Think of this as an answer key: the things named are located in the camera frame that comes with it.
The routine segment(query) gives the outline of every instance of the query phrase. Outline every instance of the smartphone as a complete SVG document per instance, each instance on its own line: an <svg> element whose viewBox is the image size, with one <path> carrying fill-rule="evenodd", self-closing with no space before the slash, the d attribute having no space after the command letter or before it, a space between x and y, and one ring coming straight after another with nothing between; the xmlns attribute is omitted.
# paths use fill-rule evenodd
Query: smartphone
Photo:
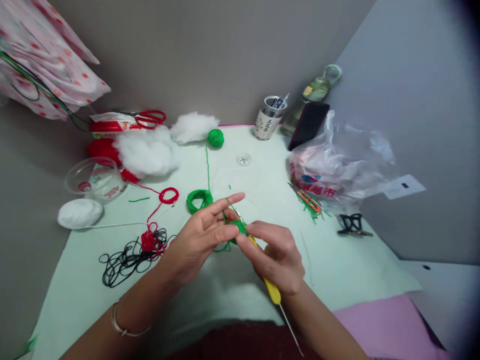
<svg viewBox="0 0 480 360"><path fill-rule="evenodd" d="M303 108L298 125L288 145L288 150L292 151L297 146L312 140L317 135L329 110L330 105L328 104L308 102Z"/></svg>

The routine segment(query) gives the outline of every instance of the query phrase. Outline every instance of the clear plastic cup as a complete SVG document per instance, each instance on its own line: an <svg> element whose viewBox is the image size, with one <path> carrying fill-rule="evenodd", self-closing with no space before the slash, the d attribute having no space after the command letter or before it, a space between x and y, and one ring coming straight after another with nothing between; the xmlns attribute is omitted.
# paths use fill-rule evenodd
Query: clear plastic cup
<svg viewBox="0 0 480 360"><path fill-rule="evenodd" d="M97 200L114 199L127 187L115 161L103 156L79 162L67 172L63 183L70 193Z"/></svg>

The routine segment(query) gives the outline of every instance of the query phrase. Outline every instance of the crochet hook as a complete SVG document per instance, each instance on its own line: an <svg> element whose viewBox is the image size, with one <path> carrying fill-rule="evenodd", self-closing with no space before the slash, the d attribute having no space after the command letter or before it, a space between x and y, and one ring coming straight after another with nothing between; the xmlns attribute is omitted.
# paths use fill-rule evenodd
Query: crochet hook
<svg viewBox="0 0 480 360"><path fill-rule="evenodd" d="M239 213L238 209L235 209L235 211L236 211L236 214L238 215L238 217L240 218L240 221L242 223L244 223L244 220L240 216L240 213ZM254 243L256 247L258 247L259 245L255 241L255 238L253 236L250 236L250 234L248 232L246 234L247 234L248 238L250 239L250 241L252 243ZM300 352L300 355L304 358L304 353L300 349L300 345L299 345L299 342L297 341L297 337L295 336L295 333L292 330L292 327L290 326L289 319L287 318L287 315L285 314L284 308L282 307L282 304L280 303L282 301L282 296L280 295L279 288L275 284L272 284L265 277L263 277L263 282L266 285L266 288L268 290L268 294L270 295L270 299L271 299L272 303L274 303L275 305L278 305L280 307L281 313L283 314L283 318L285 319L285 322L288 325L288 328L290 329L290 333L291 333L291 336L293 337L293 340L295 341L296 347L298 348L298 351Z"/></svg>

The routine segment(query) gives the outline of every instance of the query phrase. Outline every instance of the green yarn ball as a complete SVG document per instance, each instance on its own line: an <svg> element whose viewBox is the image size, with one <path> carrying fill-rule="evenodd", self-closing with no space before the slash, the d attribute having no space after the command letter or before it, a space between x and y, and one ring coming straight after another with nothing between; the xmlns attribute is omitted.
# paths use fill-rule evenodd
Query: green yarn ball
<svg viewBox="0 0 480 360"><path fill-rule="evenodd" d="M221 148L224 144L224 133L220 129L213 129L206 138L208 143L214 148Z"/></svg>
<svg viewBox="0 0 480 360"><path fill-rule="evenodd" d="M244 223L240 220L233 220L233 221L230 221L230 224L231 225L236 225L240 234L244 234L245 236L248 236L247 230L245 229L245 227L247 226L246 223ZM230 242L237 245L237 241L234 238L232 240L230 240Z"/></svg>
<svg viewBox="0 0 480 360"><path fill-rule="evenodd" d="M201 199L200 207L196 207L193 203L193 200ZM190 214L195 214L198 210L206 208L208 205L213 204L214 198L212 193L208 190L193 190L186 197L186 207Z"/></svg>

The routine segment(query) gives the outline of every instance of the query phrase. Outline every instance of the bracelet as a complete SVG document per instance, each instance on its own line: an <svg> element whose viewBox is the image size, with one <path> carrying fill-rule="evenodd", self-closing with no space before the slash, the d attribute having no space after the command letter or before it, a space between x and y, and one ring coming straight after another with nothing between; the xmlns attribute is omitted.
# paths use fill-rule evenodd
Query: bracelet
<svg viewBox="0 0 480 360"><path fill-rule="evenodd" d="M113 328L118 331L119 333L121 333L121 336L124 336L124 335L127 335L127 336L130 336L130 337L133 337L133 338L136 338L136 337L139 337L143 334L145 334L148 330L150 330L151 326L145 330L145 331L142 331L142 332L139 332L139 333L136 333L136 334L132 334L130 332L128 332L127 329L122 329L119 324L117 324L117 305L119 304L119 301L120 300L117 300L114 304L113 304L113 311L111 312L111 324L113 325Z"/></svg>

